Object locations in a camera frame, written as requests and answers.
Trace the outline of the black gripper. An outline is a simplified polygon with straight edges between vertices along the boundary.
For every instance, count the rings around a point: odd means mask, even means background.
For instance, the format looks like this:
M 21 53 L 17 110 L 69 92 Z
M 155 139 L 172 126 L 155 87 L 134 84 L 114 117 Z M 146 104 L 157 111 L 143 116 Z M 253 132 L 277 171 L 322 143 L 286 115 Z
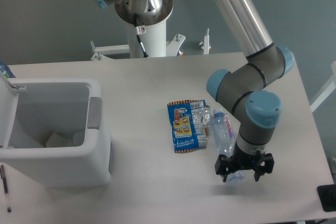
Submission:
M 219 154 L 215 163 L 215 173 L 223 182 L 227 182 L 228 175 L 253 168 L 254 179 L 258 182 L 261 176 L 272 173 L 274 164 L 272 153 L 265 154 L 263 145 L 236 142 L 231 157 Z

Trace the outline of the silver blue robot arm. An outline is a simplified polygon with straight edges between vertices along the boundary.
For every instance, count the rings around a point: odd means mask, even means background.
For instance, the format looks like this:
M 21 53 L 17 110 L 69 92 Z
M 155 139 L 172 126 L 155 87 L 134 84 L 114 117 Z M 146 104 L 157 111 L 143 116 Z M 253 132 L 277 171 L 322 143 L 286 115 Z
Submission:
M 154 34 L 145 39 L 151 25 L 172 12 L 172 0 L 95 0 L 99 7 L 115 6 L 119 17 L 131 26 L 128 36 L 133 58 L 164 57 L 161 45 L 153 51 Z M 251 0 L 215 0 L 236 37 L 247 63 L 234 72 L 215 71 L 206 84 L 210 96 L 239 122 L 233 154 L 220 154 L 215 172 L 226 179 L 242 170 L 253 170 L 255 180 L 270 174 L 274 158 L 265 150 L 279 122 L 282 104 L 266 86 L 288 73 L 294 65 L 293 53 L 277 47 L 270 38 Z

